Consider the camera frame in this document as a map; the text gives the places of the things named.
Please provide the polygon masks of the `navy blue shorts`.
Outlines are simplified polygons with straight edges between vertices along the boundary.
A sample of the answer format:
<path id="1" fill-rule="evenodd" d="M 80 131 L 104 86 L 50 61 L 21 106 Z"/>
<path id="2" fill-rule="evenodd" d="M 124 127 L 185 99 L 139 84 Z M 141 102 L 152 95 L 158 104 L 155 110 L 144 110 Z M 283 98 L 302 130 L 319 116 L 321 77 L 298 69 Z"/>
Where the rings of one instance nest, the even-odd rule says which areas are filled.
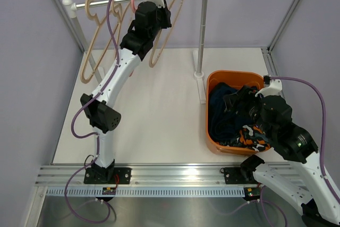
<path id="1" fill-rule="evenodd" d="M 226 109 L 223 97 L 237 90 L 224 82 L 218 83 L 209 93 L 208 134 L 221 146 L 244 147 L 239 141 L 240 131 L 245 125 L 253 125 L 249 117 L 243 117 Z"/>

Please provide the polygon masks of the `orange camouflage shorts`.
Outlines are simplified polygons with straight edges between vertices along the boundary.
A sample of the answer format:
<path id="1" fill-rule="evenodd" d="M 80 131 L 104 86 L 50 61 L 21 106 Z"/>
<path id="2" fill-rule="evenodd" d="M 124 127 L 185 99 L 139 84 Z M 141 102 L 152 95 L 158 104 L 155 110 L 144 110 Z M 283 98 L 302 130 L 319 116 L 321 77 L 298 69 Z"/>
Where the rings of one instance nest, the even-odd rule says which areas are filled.
<path id="1" fill-rule="evenodd" d="M 264 152 L 270 149 L 269 139 L 256 125 L 244 125 L 231 138 L 224 138 L 217 144 L 250 149 L 256 152 Z"/>

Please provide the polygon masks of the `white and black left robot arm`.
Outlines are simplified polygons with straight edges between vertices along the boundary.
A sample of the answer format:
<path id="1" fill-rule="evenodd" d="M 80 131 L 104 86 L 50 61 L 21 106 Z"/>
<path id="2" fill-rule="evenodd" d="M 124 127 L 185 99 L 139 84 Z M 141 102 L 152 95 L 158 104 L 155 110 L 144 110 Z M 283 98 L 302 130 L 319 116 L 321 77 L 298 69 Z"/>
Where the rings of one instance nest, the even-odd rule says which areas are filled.
<path id="1" fill-rule="evenodd" d="M 99 140 L 95 161 L 86 168 L 86 184 L 114 184 L 122 177 L 122 172 L 115 169 L 113 150 L 114 129 L 122 116 L 114 110 L 114 104 L 129 76 L 152 49 L 157 34 L 171 26 L 171 12 L 167 4 L 140 3 L 109 73 L 92 94 L 81 96 L 86 117 Z"/>

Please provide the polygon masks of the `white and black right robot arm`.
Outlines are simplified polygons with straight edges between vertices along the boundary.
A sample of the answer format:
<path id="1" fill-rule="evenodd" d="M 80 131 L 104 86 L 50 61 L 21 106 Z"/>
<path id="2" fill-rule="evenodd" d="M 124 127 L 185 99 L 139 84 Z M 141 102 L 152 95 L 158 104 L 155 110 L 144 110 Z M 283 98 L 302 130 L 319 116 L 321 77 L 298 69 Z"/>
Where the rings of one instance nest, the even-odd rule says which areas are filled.
<path id="1" fill-rule="evenodd" d="M 321 176 L 321 154 L 312 136 L 292 121 L 292 108 L 279 95 L 262 96 L 248 86 L 225 95 L 226 110 L 250 117 L 276 153 L 295 169 L 306 189 L 272 170 L 256 155 L 241 163 L 241 178 L 257 181 L 285 199 L 306 226 L 339 226 L 339 202 Z"/>

